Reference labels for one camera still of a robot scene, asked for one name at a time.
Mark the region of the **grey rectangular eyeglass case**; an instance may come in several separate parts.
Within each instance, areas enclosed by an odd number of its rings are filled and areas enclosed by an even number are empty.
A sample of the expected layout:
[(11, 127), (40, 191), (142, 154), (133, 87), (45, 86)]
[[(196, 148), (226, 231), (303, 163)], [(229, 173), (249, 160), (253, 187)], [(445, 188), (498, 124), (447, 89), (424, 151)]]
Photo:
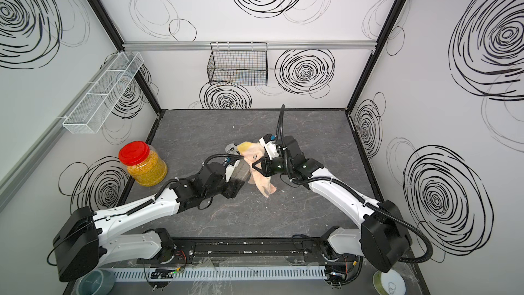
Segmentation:
[(251, 179), (251, 171), (249, 164), (244, 160), (240, 160), (240, 173), (239, 173), (239, 180), (242, 179), (245, 182), (249, 182)]

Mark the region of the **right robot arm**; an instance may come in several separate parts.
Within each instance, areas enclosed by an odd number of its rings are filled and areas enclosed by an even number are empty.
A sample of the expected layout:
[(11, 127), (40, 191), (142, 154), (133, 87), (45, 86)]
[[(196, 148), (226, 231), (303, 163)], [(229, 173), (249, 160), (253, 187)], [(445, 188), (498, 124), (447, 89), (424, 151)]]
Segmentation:
[(412, 240), (392, 202), (381, 203), (346, 185), (322, 163), (306, 158), (292, 136), (279, 141), (267, 134), (259, 145), (263, 154), (252, 163), (258, 174), (266, 178), (285, 175), (290, 183), (327, 199), (356, 225), (354, 229), (335, 227), (323, 236), (327, 259), (342, 254), (361, 256), (383, 273), (400, 262)]

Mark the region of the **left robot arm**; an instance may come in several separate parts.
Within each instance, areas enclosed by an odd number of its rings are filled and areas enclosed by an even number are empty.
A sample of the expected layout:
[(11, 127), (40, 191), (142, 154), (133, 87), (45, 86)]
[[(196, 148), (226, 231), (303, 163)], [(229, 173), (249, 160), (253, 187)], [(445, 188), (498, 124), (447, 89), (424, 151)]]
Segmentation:
[(235, 198), (249, 179), (234, 176), (235, 171), (234, 166), (212, 162), (192, 176), (167, 180), (149, 197), (109, 209), (94, 211), (84, 206), (75, 210), (52, 241), (50, 254), (55, 257), (59, 280), (74, 281), (111, 262), (173, 254), (174, 247), (162, 232), (140, 236), (130, 231), (197, 208), (217, 195)]

